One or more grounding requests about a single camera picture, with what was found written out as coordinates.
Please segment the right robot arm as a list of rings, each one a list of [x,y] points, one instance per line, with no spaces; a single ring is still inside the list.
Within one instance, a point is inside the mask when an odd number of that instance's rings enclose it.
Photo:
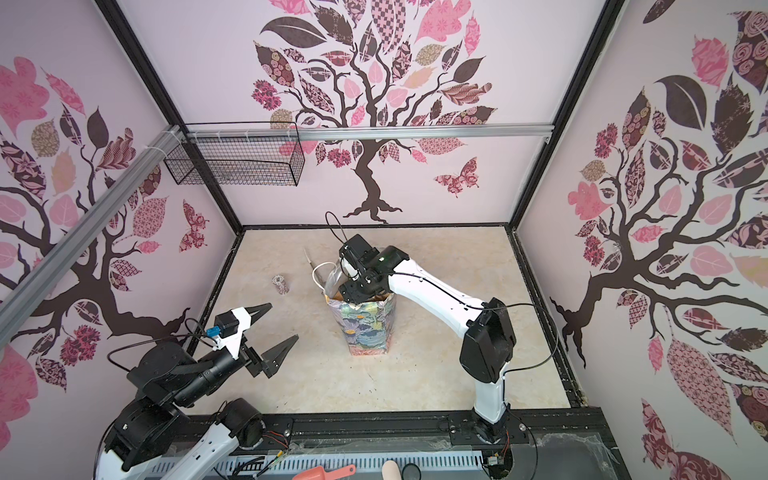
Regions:
[[[360,304],[395,294],[416,303],[447,325],[462,340],[459,363],[475,381],[474,413],[490,425],[501,421],[507,405],[503,371],[512,360],[516,336],[508,307],[466,295],[424,270],[404,251],[379,250],[356,234],[339,249],[347,280],[344,301]]]

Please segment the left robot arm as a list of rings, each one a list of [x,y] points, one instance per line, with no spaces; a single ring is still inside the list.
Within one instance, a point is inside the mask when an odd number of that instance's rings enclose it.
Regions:
[[[187,409],[215,393],[235,373],[275,376],[296,345],[293,335],[264,353],[249,346],[247,331],[272,306],[238,307],[216,316],[212,327],[191,337],[209,340],[211,350],[192,357],[174,338],[156,341],[127,379],[136,396],[105,430],[94,461],[96,479],[144,479],[179,442],[191,425]],[[227,400],[207,420],[206,431],[167,473],[169,479],[202,479],[216,471],[238,449],[252,450],[264,442],[287,449],[282,433],[268,429],[262,414],[243,398]]]

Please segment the colourful paper gift bag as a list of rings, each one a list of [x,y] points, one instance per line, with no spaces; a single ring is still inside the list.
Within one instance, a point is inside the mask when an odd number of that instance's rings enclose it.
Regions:
[[[353,356],[376,356],[390,350],[395,323],[396,296],[385,294],[353,304],[340,295],[342,271],[333,262],[313,265],[312,280],[321,290],[333,319]]]

